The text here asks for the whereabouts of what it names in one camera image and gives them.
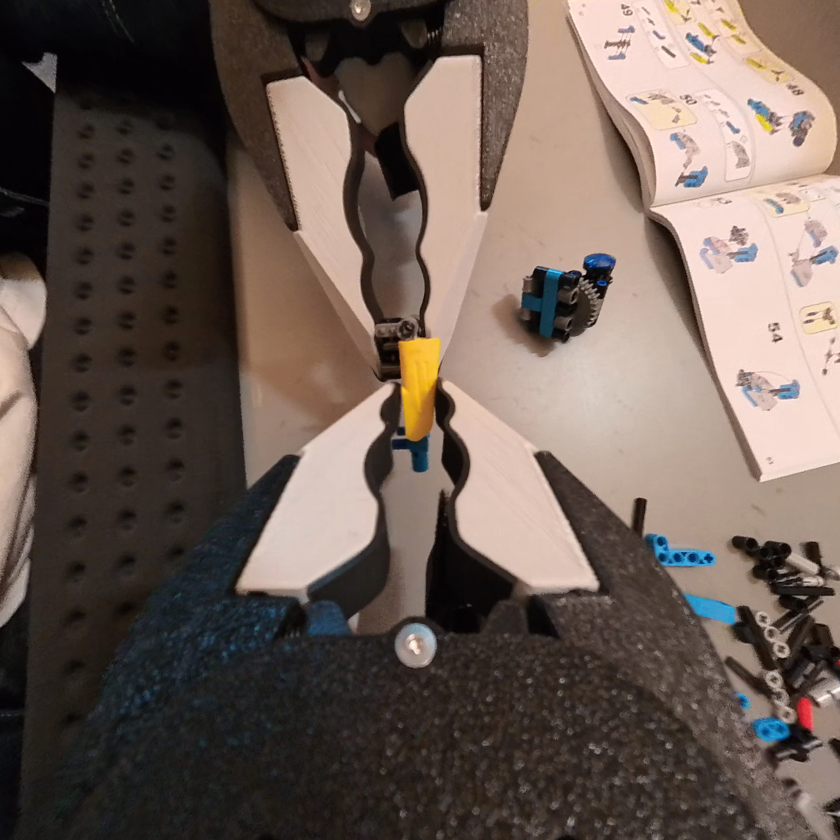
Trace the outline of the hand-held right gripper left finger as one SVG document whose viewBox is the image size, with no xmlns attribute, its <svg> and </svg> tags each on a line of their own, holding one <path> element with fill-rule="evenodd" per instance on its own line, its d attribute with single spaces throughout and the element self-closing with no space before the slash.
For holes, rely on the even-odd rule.
<svg viewBox="0 0 840 840">
<path fill-rule="evenodd" d="M 391 549 L 382 486 L 392 473 L 398 386 L 382 385 L 305 445 L 237 579 L 237 593 L 375 598 Z"/>
</svg>

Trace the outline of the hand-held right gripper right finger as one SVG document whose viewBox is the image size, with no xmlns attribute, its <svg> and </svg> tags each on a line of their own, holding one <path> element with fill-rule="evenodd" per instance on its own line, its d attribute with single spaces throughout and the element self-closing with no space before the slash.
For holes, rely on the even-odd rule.
<svg viewBox="0 0 840 840">
<path fill-rule="evenodd" d="M 435 410 L 456 548 L 518 594 L 597 592 L 538 450 L 450 381 L 437 384 Z"/>
</svg>

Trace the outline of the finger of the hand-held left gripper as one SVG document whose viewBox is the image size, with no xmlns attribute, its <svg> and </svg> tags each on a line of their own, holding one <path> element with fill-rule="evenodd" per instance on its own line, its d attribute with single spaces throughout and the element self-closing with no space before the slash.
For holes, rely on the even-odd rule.
<svg viewBox="0 0 840 840">
<path fill-rule="evenodd" d="M 408 95 L 402 136 L 420 187 L 423 222 L 416 244 L 426 283 L 428 338 L 449 344 L 487 226 L 480 206 L 482 61 L 443 56 Z"/>
<path fill-rule="evenodd" d="M 373 254 L 358 198 L 364 173 L 361 126 L 341 99 L 303 77 L 272 81 L 266 97 L 297 218 L 295 238 L 354 345 L 378 379 L 393 379 L 375 327 Z"/>
</svg>

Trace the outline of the blue yellow brick assembly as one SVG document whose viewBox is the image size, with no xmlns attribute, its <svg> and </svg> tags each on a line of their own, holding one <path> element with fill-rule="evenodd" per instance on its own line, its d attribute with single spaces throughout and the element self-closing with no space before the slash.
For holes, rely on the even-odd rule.
<svg viewBox="0 0 840 840">
<path fill-rule="evenodd" d="M 380 378 L 400 383 L 404 423 L 392 446 L 408 451 L 413 470 L 424 473 L 429 467 L 429 438 L 434 422 L 441 341 L 422 336 L 415 317 L 378 321 L 373 339 L 379 357 Z"/>
</svg>

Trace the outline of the blue beam with black pins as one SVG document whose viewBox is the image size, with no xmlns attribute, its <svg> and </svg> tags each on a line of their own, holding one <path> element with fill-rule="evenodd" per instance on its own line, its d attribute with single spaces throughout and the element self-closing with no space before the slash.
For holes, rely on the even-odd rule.
<svg viewBox="0 0 840 840">
<path fill-rule="evenodd" d="M 563 330 L 554 325 L 554 320 L 565 280 L 561 269 L 545 266 L 536 266 L 522 279 L 519 319 L 530 333 L 544 339 L 561 339 Z"/>
</svg>

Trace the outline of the black grey gear assembly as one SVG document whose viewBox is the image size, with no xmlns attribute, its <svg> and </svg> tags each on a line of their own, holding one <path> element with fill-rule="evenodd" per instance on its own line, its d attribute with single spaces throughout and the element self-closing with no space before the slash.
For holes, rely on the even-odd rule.
<svg viewBox="0 0 840 840">
<path fill-rule="evenodd" d="M 601 316 L 606 293 L 613 282 L 616 258 L 606 253 L 589 254 L 583 259 L 583 273 L 577 291 L 576 311 L 561 341 L 568 342 L 593 328 Z"/>
</svg>

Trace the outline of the grey desk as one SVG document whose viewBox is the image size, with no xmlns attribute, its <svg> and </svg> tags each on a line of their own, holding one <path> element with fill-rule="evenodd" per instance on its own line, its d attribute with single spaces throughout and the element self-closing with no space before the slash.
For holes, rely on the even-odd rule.
<svg viewBox="0 0 840 840">
<path fill-rule="evenodd" d="M 624 522 L 714 552 L 679 588 L 775 613 L 733 535 L 820 543 L 838 562 L 838 466 L 759 483 L 707 368 L 674 239 L 643 212 L 634 159 L 584 68 L 566 2 L 529 3 L 528 67 L 443 374 L 555 457 Z M 245 469 L 254 483 L 376 381 L 235 132 L 227 139 Z M 541 343 L 519 323 L 536 265 L 617 258 L 592 331 Z"/>
</svg>

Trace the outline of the pile of loose small bricks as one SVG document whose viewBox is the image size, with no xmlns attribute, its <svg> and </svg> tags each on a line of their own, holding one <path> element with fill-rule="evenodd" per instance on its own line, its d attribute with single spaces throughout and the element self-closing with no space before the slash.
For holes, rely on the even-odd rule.
<svg viewBox="0 0 840 840">
<path fill-rule="evenodd" d="M 822 838 L 838 838 L 838 560 L 769 518 L 666 525 L 647 499 L 631 527 L 717 647 L 749 740 Z"/>
</svg>

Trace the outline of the open instruction booklet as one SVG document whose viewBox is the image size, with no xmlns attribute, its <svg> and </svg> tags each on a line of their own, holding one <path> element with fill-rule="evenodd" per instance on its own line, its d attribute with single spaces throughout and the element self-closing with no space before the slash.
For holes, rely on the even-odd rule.
<svg viewBox="0 0 840 840">
<path fill-rule="evenodd" d="M 568 2 L 760 481 L 839 460 L 837 119 L 738 2 Z"/>
</svg>

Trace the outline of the person's light trousers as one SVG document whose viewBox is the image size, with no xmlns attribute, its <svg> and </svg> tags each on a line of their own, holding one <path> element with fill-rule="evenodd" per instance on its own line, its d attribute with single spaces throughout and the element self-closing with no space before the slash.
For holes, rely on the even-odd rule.
<svg viewBox="0 0 840 840">
<path fill-rule="evenodd" d="M 1 256 L 1 625 L 23 603 L 34 539 L 38 403 L 30 351 L 46 321 L 46 284 L 23 254 Z"/>
</svg>

